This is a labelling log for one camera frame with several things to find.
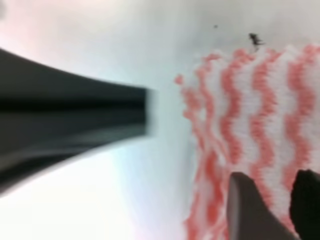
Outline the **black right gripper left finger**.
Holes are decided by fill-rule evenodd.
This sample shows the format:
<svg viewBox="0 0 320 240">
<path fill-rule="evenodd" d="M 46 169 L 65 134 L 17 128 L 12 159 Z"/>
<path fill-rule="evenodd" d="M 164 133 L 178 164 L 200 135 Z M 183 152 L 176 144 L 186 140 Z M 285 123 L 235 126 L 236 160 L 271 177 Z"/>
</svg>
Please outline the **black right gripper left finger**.
<svg viewBox="0 0 320 240">
<path fill-rule="evenodd" d="M 226 219 L 230 240 L 298 239 L 269 210 L 255 182 L 241 172 L 229 178 Z"/>
</svg>

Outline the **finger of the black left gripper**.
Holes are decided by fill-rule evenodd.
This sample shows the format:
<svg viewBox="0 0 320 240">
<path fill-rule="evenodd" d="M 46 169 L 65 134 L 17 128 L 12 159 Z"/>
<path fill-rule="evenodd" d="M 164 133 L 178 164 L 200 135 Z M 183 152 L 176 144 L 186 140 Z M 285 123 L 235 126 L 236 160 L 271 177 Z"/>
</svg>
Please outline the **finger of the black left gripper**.
<svg viewBox="0 0 320 240">
<path fill-rule="evenodd" d="M 1 194 L 70 158 L 145 135 L 149 95 L 1 50 Z"/>
</svg>

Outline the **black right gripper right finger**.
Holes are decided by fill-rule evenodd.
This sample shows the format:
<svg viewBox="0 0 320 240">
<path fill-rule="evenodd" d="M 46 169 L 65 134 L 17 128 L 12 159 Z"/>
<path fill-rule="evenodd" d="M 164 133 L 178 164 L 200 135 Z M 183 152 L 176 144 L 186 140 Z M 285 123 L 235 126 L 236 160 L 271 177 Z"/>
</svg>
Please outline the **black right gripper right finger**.
<svg viewBox="0 0 320 240">
<path fill-rule="evenodd" d="M 320 175 L 312 170 L 297 172 L 291 191 L 290 219 L 302 240 L 320 238 Z"/>
</svg>

